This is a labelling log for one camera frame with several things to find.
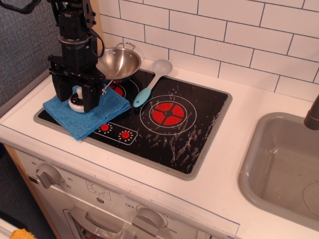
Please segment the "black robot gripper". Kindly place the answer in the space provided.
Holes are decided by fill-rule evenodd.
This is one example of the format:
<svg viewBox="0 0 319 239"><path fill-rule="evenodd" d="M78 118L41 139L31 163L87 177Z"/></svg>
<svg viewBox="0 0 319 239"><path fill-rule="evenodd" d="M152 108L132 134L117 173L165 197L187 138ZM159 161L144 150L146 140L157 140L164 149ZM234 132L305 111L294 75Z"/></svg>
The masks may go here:
<svg viewBox="0 0 319 239"><path fill-rule="evenodd" d="M105 76L97 69L98 43L61 44L62 56L48 56L57 98L64 102L74 86L82 87L84 112L99 105Z"/></svg>

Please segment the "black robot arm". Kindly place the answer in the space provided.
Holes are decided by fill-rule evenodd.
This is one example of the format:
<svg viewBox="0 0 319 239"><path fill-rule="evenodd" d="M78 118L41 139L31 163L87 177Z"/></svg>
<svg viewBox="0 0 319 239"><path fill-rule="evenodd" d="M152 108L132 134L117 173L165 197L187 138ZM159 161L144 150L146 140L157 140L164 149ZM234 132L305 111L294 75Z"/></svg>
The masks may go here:
<svg viewBox="0 0 319 239"><path fill-rule="evenodd" d="M89 112L100 101L105 75L97 69L98 41L93 30L96 13L88 0L50 1L56 24L61 56L48 56L50 74L58 99L62 102L73 95L73 87L82 89L83 112Z"/></svg>

